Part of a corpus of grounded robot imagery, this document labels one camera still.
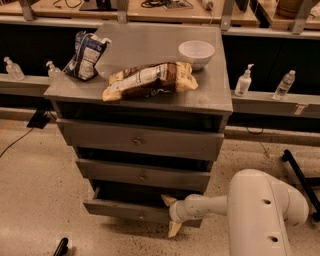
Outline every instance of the open drawer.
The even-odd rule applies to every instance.
[[[215,161],[224,135],[163,127],[145,127],[58,119],[68,145]]]
[[[84,178],[204,192],[210,173],[142,164],[77,159]]]
[[[164,189],[115,182],[99,182],[93,200],[84,201],[90,214],[169,224],[169,208],[161,194],[184,199],[192,191]],[[201,220],[184,223],[199,227]]]

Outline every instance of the drawer front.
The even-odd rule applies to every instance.
[[[216,160],[223,134],[73,120],[57,121],[68,145]]]
[[[140,221],[150,221],[156,223],[169,224],[169,208],[146,206],[141,204],[131,204],[115,200],[105,200],[99,197],[100,187],[96,188],[93,200],[85,200],[83,202],[88,213],[95,215],[103,215],[117,217],[122,219],[132,219]],[[185,226],[200,227],[201,220],[192,220],[184,223]]]
[[[76,163],[84,178],[95,180],[108,180],[204,192],[210,179],[210,173],[208,172],[185,171],[88,159],[78,159]]]

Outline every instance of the bowl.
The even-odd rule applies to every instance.
[[[191,40],[179,45],[181,60],[191,63],[193,70],[200,70],[207,65],[214,52],[214,47],[204,41]]]

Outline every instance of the hand sanitizer bottle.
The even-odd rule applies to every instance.
[[[4,62],[7,63],[6,70],[12,80],[22,80],[25,78],[19,65],[16,63],[13,63],[9,57],[5,57]]]
[[[247,95],[250,84],[251,84],[251,77],[250,77],[251,70],[250,70],[250,68],[253,65],[254,64],[249,64],[248,69],[244,72],[244,74],[242,76],[239,77],[237,85],[236,85],[236,89],[234,90],[235,95],[240,96],[240,97]]]
[[[291,85],[295,80],[295,74],[296,74],[296,71],[290,70],[289,73],[283,76],[276,91],[273,94],[273,97],[272,97],[273,99],[275,100],[283,99],[283,97],[287,94],[287,92],[289,91],[289,89],[291,88]]]
[[[61,70],[53,65],[53,62],[49,60],[46,64],[49,67],[48,76],[49,76],[49,83],[53,83],[53,81],[61,75]]]

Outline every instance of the concrete floor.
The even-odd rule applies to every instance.
[[[25,134],[29,113],[0,111],[0,154]],[[228,127],[207,195],[224,195],[232,176],[255,168],[295,183],[288,163],[280,157],[290,149],[306,176],[320,176],[320,136]],[[168,226],[89,215],[82,205],[93,191],[74,163],[54,121],[33,129],[0,158],[0,256],[53,255],[63,237],[67,255],[229,255],[227,219],[205,219],[200,228],[183,227],[167,238]],[[319,255],[319,224],[311,218],[288,228],[295,256]]]

